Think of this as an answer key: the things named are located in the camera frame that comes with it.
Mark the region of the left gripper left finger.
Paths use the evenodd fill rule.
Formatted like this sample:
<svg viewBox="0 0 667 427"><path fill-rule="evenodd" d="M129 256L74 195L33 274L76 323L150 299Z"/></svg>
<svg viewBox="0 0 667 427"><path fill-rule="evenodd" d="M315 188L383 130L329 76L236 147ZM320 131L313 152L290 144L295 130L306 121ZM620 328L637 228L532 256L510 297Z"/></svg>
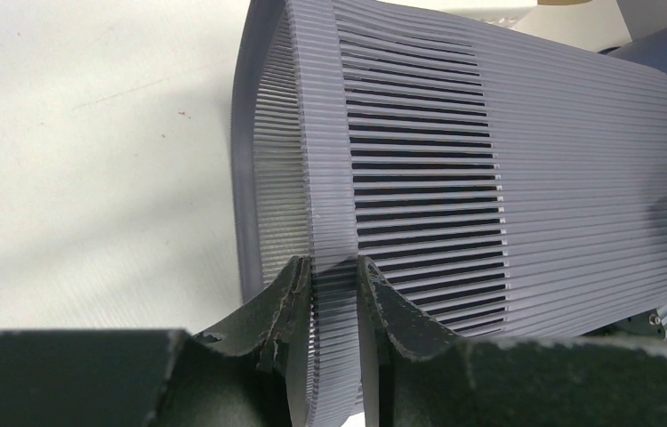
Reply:
<svg viewBox="0 0 667 427"><path fill-rule="evenodd" d="M302 426L311 267L206 330L0 330L0 426Z"/></svg>

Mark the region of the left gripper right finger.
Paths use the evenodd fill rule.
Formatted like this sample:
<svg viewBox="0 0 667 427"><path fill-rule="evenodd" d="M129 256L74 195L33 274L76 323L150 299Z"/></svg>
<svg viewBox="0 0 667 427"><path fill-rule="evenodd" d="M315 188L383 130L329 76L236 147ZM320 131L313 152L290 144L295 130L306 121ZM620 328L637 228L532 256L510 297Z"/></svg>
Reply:
<svg viewBox="0 0 667 427"><path fill-rule="evenodd" d="M358 258L369 426L667 426L667 342L466 338Z"/></svg>

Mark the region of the grey mesh waste bin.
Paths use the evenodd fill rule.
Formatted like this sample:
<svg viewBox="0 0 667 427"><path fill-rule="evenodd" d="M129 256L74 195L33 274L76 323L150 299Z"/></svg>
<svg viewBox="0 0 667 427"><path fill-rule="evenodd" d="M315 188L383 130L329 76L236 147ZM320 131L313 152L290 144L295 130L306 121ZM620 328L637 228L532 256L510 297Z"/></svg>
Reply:
<svg viewBox="0 0 667 427"><path fill-rule="evenodd" d="M667 303L667 75L453 14L252 1L231 169L243 296L315 270L303 413L357 406L371 258L464 336L574 336Z"/></svg>

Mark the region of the white perforated plastic tray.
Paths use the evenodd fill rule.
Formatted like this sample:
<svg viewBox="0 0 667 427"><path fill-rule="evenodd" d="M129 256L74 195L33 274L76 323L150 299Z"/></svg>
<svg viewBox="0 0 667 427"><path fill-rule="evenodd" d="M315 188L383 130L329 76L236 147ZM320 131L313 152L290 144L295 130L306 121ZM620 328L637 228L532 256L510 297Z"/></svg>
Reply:
<svg viewBox="0 0 667 427"><path fill-rule="evenodd" d="M632 41L616 1L394 0L571 45L607 51Z"/></svg>

